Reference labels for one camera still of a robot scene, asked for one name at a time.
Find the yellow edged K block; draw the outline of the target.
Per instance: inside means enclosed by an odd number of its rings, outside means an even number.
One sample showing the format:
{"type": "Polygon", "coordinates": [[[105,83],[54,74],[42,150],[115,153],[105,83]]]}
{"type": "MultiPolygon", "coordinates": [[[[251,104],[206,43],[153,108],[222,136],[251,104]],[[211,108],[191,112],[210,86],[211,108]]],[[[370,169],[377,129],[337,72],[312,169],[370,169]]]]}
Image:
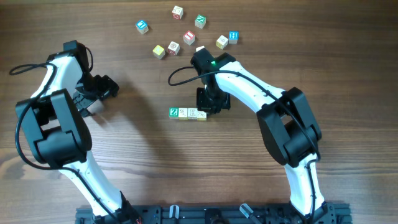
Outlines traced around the yellow edged K block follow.
{"type": "Polygon", "coordinates": [[[204,111],[197,112],[197,120],[198,121],[206,121],[207,120],[207,113],[204,111]]]}

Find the plain white wooden block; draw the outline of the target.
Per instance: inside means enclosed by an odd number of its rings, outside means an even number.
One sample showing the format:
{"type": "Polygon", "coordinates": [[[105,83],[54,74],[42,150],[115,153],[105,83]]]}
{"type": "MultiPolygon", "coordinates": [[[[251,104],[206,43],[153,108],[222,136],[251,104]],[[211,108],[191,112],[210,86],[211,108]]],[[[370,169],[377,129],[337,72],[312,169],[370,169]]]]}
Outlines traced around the plain white wooden block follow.
{"type": "Polygon", "coordinates": [[[196,48],[196,52],[198,52],[198,51],[200,51],[201,49],[204,49],[204,48],[205,48],[204,45],[202,45],[202,46],[200,46],[200,47],[197,47],[197,48],[196,48]]]}

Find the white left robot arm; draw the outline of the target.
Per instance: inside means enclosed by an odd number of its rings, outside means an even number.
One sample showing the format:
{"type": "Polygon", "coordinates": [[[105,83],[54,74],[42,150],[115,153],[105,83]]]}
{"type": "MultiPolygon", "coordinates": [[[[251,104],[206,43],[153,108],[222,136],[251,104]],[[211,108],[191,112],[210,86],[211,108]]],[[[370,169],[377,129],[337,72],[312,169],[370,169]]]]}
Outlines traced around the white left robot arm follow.
{"type": "Polygon", "coordinates": [[[38,90],[16,104],[16,149],[40,170],[59,170],[89,201],[94,223],[127,223],[139,218],[124,195],[96,163],[84,118],[88,107],[118,94],[107,75],[92,76],[93,56],[77,40],[41,63],[47,73],[38,90]]]}

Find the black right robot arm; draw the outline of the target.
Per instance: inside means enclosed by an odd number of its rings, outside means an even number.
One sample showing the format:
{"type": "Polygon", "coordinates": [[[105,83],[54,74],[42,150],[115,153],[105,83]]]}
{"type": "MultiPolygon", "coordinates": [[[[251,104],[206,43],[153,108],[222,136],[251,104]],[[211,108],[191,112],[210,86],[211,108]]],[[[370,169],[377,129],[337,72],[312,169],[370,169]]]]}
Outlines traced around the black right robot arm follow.
{"type": "Polygon", "coordinates": [[[303,92],[263,82],[227,53],[213,57],[202,48],[190,63],[204,84],[197,90],[198,109],[217,114],[230,109],[234,96],[253,110],[266,149],[286,171],[290,203],[305,223],[315,223],[324,203],[316,172],[322,133],[303,92]]]}

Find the blue edged K block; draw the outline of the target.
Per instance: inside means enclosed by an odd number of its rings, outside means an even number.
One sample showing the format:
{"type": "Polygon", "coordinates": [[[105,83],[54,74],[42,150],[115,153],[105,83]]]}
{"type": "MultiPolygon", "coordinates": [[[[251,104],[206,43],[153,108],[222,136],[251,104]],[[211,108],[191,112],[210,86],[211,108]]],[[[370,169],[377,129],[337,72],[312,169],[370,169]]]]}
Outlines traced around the blue edged K block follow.
{"type": "Polygon", "coordinates": [[[188,119],[196,120],[198,117],[198,110],[196,108],[188,108],[187,109],[187,117],[188,117],[188,119]]]}

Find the yellow edged plain block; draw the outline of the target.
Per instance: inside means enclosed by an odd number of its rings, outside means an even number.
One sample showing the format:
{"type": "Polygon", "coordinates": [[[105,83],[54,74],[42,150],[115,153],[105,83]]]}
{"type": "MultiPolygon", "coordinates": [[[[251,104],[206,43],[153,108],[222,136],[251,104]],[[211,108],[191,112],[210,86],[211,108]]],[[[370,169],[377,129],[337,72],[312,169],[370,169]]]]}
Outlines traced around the yellow edged plain block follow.
{"type": "Polygon", "coordinates": [[[178,109],[178,118],[179,119],[188,119],[188,109],[187,108],[179,108],[178,109]]]}

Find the green Z wooden block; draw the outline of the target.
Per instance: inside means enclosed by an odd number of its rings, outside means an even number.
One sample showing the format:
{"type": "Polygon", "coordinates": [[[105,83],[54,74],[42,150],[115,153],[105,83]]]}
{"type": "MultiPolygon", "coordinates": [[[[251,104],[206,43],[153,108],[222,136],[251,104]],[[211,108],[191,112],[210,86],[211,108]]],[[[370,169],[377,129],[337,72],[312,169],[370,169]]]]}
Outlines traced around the green Z wooden block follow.
{"type": "Polygon", "coordinates": [[[170,107],[169,108],[169,118],[170,119],[178,119],[178,117],[179,117],[178,112],[179,112],[179,108],[170,107]]]}

